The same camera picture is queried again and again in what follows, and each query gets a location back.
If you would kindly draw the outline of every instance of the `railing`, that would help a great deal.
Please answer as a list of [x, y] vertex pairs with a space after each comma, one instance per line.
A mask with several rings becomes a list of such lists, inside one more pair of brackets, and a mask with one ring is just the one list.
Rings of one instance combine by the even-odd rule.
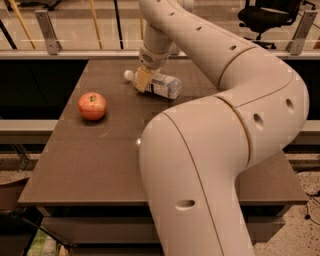
[[[47, 51], [59, 55], [67, 51], [137, 50], [143, 39], [142, 19], [137, 0], [14, 0], [0, 3], [0, 58], [19, 51]], [[244, 1], [197, 1], [193, 12], [243, 37], [255, 33], [239, 27], [237, 14]], [[292, 26], [269, 30], [263, 40], [276, 43], [276, 51], [298, 55], [320, 50], [320, 19], [317, 11], [301, 6]]]

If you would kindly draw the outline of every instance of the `plastic bottle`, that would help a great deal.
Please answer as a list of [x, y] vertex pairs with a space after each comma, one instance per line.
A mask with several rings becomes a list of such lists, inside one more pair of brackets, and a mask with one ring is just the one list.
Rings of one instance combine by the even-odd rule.
[[[135, 84], [136, 76], [137, 72], [134, 73], [131, 70], [126, 70], [124, 72], [124, 78], [131, 81], [133, 84]], [[180, 79], [155, 72], [145, 90], [174, 100], [179, 96], [181, 87]]]

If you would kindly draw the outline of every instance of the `table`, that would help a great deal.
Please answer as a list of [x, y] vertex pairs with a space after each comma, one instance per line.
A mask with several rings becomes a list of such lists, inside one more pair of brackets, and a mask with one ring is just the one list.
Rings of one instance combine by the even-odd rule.
[[[25, 206], [38, 207], [45, 216], [43, 225], [49, 230], [62, 232], [75, 243], [95, 243], [95, 239], [99, 243], [114, 242], [116, 229], [112, 221], [117, 216], [125, 218], [120, 222], [126, 232], [121, 233], [127, 234], [124, 237], [118, 233], [117, 242], [132, 242], [137, 236], [131, 224], [139, 224], [144, 233], [138, 240], [158, 243], [145, 209], [137, 139], [161, 111], [217, 92], [190, 60], [171, 59], [163, 73], [182, 80], [180, 96], [172, 101], [142, 94], [123, 78], [125, 70], [136, 70], [138, 66], [138, 59], [88, 62], [19, 199]], [[78, 113], [77, 100], [89, 91], [101, 93], [107, 100], [107, 114], [100, 121], [86, 121]], [[242, 206], [280, 206], [276, 215], [281, 215], [285, 206], [308, 201], [282, 152], [243, 172], [236, 188]], [[83, 226], [88, 220], [90, 227]]]

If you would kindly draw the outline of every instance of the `circular hole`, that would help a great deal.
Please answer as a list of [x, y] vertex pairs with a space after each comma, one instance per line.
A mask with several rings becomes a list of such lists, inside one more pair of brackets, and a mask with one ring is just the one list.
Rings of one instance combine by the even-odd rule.
[[253, 115], [253, 120], [256, 123], [256, 127], [258, 130], [262, 131], [263, 130], [263, 120], [258, 114]]
[[289, 113], [290, 113], [290, 114], [293, 114], [293, 112], [294, 112], [294, 106], [293, 106], [292, 101], [289, 100], [289, 99], [286, 99], [286, 104], [287, 104]]
[[194, 200], [181, 200], [176, 203], [176, 209], [179, 211], [190, 210], [195, 204], [196, 202]]

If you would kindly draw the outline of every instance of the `brown tabletop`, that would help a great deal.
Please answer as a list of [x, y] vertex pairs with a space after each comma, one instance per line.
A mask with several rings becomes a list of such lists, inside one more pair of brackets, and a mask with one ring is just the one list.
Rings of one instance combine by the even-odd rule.
[[[138, 66], [138, 59], [88, 62], [19, 199], [21, 204], [102, 206], [146, 202], [136, 144], [145, 125], [168, 107], [213, 94], [216, 89], [190, 60], [172, 59], [163, 73], [182, 80], [178, 99], [141, 94], [123, 78], [126, 69], [136, 70]], [[78, 112], [79, 97], [89, 91], [101, 93], [107, 100], [107, 114], [100, 121], [86, 121]], [[256, 172], [254, 168], [244, 172], [251, 174], [241, 178], [237, 186], [240, 202], [306, 200], [281, 156], [283, 153], [254, 167]], [[279, 190], [270, 190], [275, 186]]]

